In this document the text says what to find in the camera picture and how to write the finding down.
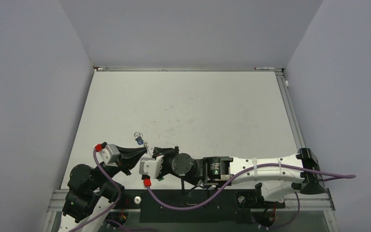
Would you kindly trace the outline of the blue plastic key tag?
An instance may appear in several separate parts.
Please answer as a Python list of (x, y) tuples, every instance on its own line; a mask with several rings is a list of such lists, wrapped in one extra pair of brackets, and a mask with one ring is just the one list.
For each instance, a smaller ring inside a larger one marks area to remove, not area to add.
[(135, 140), (136, 140), (136, 142), (137, 142), (138, 145), (143, 145), (144, 144), (144, 140), (143, 140), (143, 138), (141, 136), (137, 136), (135, 138)]

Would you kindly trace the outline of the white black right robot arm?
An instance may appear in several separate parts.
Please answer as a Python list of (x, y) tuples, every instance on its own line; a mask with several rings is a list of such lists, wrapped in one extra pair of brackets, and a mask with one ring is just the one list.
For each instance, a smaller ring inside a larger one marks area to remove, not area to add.
[(256, 181), (281, 184), (288, 191), (314, 195), (326, 190), (318, 179), (319, 164), (309, 148), (285, 157), (257, 159), (214, 156), (194, 159), (178, 147), (155, 147), (152, 162), (144, 166), (145, 175), (161, 180), (170, 174), (192, 185), (222, 186)]

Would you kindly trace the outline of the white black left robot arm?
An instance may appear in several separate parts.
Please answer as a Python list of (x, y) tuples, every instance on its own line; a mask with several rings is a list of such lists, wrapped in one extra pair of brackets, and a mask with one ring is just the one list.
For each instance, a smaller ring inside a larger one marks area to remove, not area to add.
[(131, 170), (147, 153), (147, 148), (123, 148), (106, 142), (93, 147), (96, 167), (78, 164), (72, 168), (69, 188), (62, 208), (60, 232), (97, 232), (113, 209), (127, 209), (134, 196), (113, 180)]

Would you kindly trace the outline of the red white marker pen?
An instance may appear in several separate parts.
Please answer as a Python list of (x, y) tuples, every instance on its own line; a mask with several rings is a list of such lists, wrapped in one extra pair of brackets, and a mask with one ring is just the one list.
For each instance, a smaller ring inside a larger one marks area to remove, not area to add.
[(270, 70), (275, 70), (276, 68), (274, 67), (255, 67), (255, 70), (260, 70), (260, 71), (270, 71)]

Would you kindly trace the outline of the aluminium frame rail front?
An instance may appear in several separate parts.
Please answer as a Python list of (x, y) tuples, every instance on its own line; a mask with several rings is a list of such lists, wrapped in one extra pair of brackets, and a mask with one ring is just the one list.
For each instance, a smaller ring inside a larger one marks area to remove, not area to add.
[[(67, 189), (56, 189), (53, 191), (47, 212), (62, 211), (65, 203)], [(335, 205), (331, 194), (327, 193), (317, 195), (298, 194), (300, 199), (300, 211), (335, 211)], [(280, 211), (295, 211), (298, 208), (297, 199), (294, 194), (289, 194), (284, 198), (285, 208), (279, 208)]]

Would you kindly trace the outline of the aluminium frame rail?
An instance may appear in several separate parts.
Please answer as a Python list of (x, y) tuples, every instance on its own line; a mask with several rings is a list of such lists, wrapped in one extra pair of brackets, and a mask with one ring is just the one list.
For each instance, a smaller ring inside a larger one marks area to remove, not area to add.
[(255, 70), (255, 67), (93, 67), (98, 72), (276, 72), (283, 68), (270, 71)]
[(282, 71), (276, 71), (276, 80), (279, 86), (279, 90), (282, 95), (282, 99), (284, 102), (285, 110), (288, 116), (289, 124), (293, 133), (294, 141), (296, 144), (297, 149), (305, 148), (306, 144), (303, 138), (303, 134), (300, 129), (300, 124), (298, 122), (293, 103), (291, 101), (289, 92), (288, 92), (288, 84), (286, 83), (286, 79), (284, 77), (284, 73)]
[[(62, 211), (65, 203), (67, 189), (56, 189), (53, 191), (47, 212)], [(298, 194), (300, 199), (300, 211), (335, 211), (335, 205), (331, 194), (327, 193), (317, 195)], [(297, 199), (294, 194), (289, 194), (284, 198), (285, 208), (279, 208), (280, 211), (295, 211), (298, 208)]]

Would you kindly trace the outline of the aluminium frame rail back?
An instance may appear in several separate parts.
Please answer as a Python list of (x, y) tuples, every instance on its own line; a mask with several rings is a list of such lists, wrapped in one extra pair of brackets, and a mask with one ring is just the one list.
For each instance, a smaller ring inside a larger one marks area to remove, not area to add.
[(93, 67), (98, 72), (276, 72), (283, 68), (270, 71), (255, 70), (255, 67)]

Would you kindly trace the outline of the aluminium frame rail right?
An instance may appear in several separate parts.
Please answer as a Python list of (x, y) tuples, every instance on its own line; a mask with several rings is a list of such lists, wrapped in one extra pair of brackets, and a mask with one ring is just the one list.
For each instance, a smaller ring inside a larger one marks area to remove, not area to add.
[(294, 141), (296, 144), (297, 149), (305, 148), (306, 144), (303, 138), (303, 134), (300, 129), (300, 124), (298, 122), (293, 103), (291, 101), (289, 92), (288, 92), (288, 84), (286, 83), (286, 79), (284, 77), (284, 73), (282, 71), (276, 71), (276, 80), (279, 86), (279, 90), (282, 95), (282, 99), (284, 102), (285, 110), (288, 116), (289, 124), (293, 133)]

